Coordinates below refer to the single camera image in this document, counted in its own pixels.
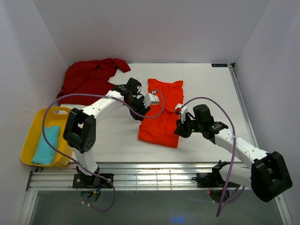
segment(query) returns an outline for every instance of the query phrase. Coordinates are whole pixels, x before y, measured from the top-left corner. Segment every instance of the yellow tray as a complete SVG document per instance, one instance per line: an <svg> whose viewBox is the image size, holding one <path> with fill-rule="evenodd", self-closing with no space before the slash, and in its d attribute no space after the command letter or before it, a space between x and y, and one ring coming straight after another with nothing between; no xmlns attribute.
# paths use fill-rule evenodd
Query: yellow tray
<svg viewBox="0 0 300 225"><path fill-rule="evenodd" d="M28 165L35 165L35 166L52 166L52 167L63 167L69 163L69 159L62 156L59 153L56 153L55 159L51 164L33 164L31 162L34 153L36 152L36 148L38 146L38 141L42 134L42 121L44 114L47 108L41 109L35 116L30 131L27 135L22 153L21 153L21 160L23 163ZM57 111L64 111L65 114L57 114ZM51 107L45 121L45 126L60 126L60 134L58 140L58 147L57 149L68 156L72 155L72 148L68 146L66 140L63 139L62 135L65 130L66 122L68 119L69 112L71 110L66 107Z"/></svg>

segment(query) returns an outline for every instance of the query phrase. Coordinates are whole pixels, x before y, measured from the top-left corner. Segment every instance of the white enclosure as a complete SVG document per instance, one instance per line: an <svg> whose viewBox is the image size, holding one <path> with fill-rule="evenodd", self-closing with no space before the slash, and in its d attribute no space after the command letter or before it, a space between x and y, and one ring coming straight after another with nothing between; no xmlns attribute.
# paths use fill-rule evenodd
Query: white enclosure
<svg viewBox="0 0 300 225"><path fill-rule="evenodd" d="M128 63L236 62L258 144L282 153L290 170L294 187L285 198L298 224L299 12L297 0L0 0L0 223L18 223L29 173L35 169L20 161L23 143L36 112L56 98L67 67L80 60L120 58ZM179 79L178 66L175 77L170 72L156 78ZM216 74L209 69L197 70L183 69L188 87L200 87L186 97L205 94L222 105L227 97L224 106L249 141L231 78L213 81L208 75ZM153 74L139 73L143 69L132 64L131 74L143 83ZM111 81L122 83L129 76L117 73ZM213 82L219 88L210 93ZM201 85L207 85L203 93ZM216 160L218 154L202 154L198 161ZM222 156L228 160L230 155ZM184 157L187 162L199 155L187 152Z"/></svg>

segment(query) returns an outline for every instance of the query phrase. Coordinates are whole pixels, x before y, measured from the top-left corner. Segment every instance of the purple cable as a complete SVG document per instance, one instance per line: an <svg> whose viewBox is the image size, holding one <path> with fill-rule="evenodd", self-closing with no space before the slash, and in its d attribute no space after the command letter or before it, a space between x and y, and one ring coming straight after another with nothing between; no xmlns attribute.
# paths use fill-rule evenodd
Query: purple cable
<svg viewBox="0 0 300 225"><path fill-rule="evenodd" d="M231 171L233 169L233 163L234 163L235 148L236 148L235 127L234 127L233 122L230 119L229 115L225 112L225 110L216 101L212 100L209 97L195 97L195 98L192 98L191 100L189 100L185 104L183 104L181 108L185 107L188 103L190 103L191 101L194 101L196 99L206 99L206 100L209 100L209 101L213 102L214 104L216 104L220 108L220 110L225 114L225 116L229 120L229 123L230 123L230 125L232 127L232 135L233 135L232 157L231 157L231 161L230 161L230 165L229 165L229 170L228 170L228 174L227 174L227 177L226 177L226 181L225 181L225 184L224 184L224 187L223 187L223 192L222 192L222 195L221 195L219 207L218 207L218 210L217 210L217 217L218 217L220 215L220 213L222 212L223 208L229 203L228 200L230 199L229 198L225 202L223 202L226 190L228 188L228 183L229 183L229 179L230 179L230 175L231 175Z"/></svg>
<svg viewBox="0 0 300 225"><path fill-rule="evenodd" d="M229 203L233 203L234 201L236 201L236 200L241 196L241 194L244 192L244 190L245 190L245 187L242 188L242 190L239 192L239 194L238 194L234 199L229 200L228 204L229 204Z"/></svg>
<svg viewBox="0 0 300 225"><path fill-rule="evenodd" d="M61 99L64 99L64 98L67 98L67 97L70 97L70 96L88 96L88 97L98 97L98 98L111 98L111 99L117 100L117 101L121 102L122 104L124 104L124 105L125 105L131 112L133 112L135 115L140 116L140 117L143 117L143 118L146 118L146 119L153 119L153 118L158 117L158 116L163 112L164 107L165 107L165 99L164 99L164 96L162 95L162 93L161 93L159 90L154 90L154 91L157 91L157 92L160 94L160 96L161 96L161 98L162 98L162 100L163 100L162 109L161 109L161 111L159 112L159 114L157 114L156 116L143 116L143 115L141 115L141 114L138 114L138 113L135 112L135 111L134 111L134 110L133 110L126 102L122 101L121 99L119 99L119 98L117 98L117 97L113 97L113 96L104 96L104 95L92 95L92 94L69 94L69 95L64 95L64 96L59 97L58 99L56 99L54 102L52 102L52 103L48 106L48 108L46 109L46 112L45 112L45 114L44 114L43 121L42 121L42 134L43 134L43 137L44 137L46 143L47 143L54 151L56 151L57 153L63 155L64 157L67 157L67 158L71 159L72 161L74 161L75 163L77 163L77 164L78 164L82 169L84 169L86 172L88 172L88 173L90 173L90 174L92 174L92 175L94 175L94 176L96 176L96 177L99 177L99 178L101 178L101 179L106 180L106 181L109 182L110 185L112 186L112 188L113 188L113 201L112 201L112 204L111 204L106 210L102 210L102 209L100 209L100 208L98 208L98 207L96 207L96 206L93 206L93 205L91 205L91 204L89 205L89 206L93 207L94 209L96 209L96 210L98 210L98 211L100 211L100 212L107 212L107 211L109 211L109 210L113 207L113 205L114 205L114 203L115 203L115 201L116 201L116 189L115 189L113 183L112 183L110 180L108 180L107 178L105 178L105 177L103 177L103 176L100 176L99 174L96 174L96 173L91 172L91 171L89 171L88 169L84 168L77 160L75 160L74 158L72 158L72 157L66 155L65 153L59 151L59 150L56 149L53 145L51 145L51 143L48 141L48 139L47 139L47 137L46 137L46 134L45 134L45 121L46 121L47 114L48 114L50 108L51 108L56 102L58 102L58 101L61 100Z"/></svg>
<svg viewBox="0 0 300 225"><path fill-rule="evenodd" d="M231 203L231 199L233 198L233 196L235 195L235 193L237 193L237 191L239 190L240 185L238 185L235 190L230 194L229 198L227 198L226 202L228 202L227 204Z"/></svg>
<svg viewBox="0 0 300 225"><path fill-rule="evenodd" d="M92 205L91 203L88 203L88 202L85 202L85 201L79 201L79 200L75 200L75 199L72 199L72 198L69 198L69 200L75 202L75 203L83 203L83 204L86 204L87 206L89 207L92 207L93 209L99 211L99 212L103 212L102 209L100 209L99 207L95 206L95 205Z"/></svg>

